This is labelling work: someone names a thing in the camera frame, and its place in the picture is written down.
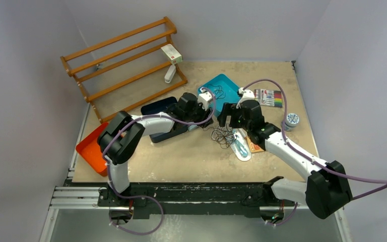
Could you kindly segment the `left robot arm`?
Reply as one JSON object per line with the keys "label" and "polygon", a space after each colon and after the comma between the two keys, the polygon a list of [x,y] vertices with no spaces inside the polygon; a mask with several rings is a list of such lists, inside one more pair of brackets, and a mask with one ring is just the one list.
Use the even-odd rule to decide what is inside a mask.
{"label": "left robot arm", "polygon": [[156,101],[142,107],[142,115],[130,115],[120,111],[99,135],[97,144],[105,161],[108,185],[113,190],[110,199],[117,206],[124,206],[132,198],[127,190],[128,161],[144,136],[172,138],[189,126],[207,127],[212,124],[216,99],[209,92],[196,96],[183,95],[172,103]]}

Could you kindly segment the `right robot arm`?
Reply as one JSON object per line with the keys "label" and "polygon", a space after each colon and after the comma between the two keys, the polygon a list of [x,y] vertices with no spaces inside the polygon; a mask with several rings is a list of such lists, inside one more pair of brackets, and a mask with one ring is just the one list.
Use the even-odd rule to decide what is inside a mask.
{"label": "right robot arm", "polygon": [[297,202],[307,205],[316,217],[326,219],[353,200],[343,165],[312,155],[285,137],[283,130],[265,121],[257,101],[224,103],[217,117],[220,126],[225,125],[227,117],[230,127],[245,130],[254,144],[280,158],[304,180],[273,180],[263,191],[267,204],[275,205],[281,200]]}

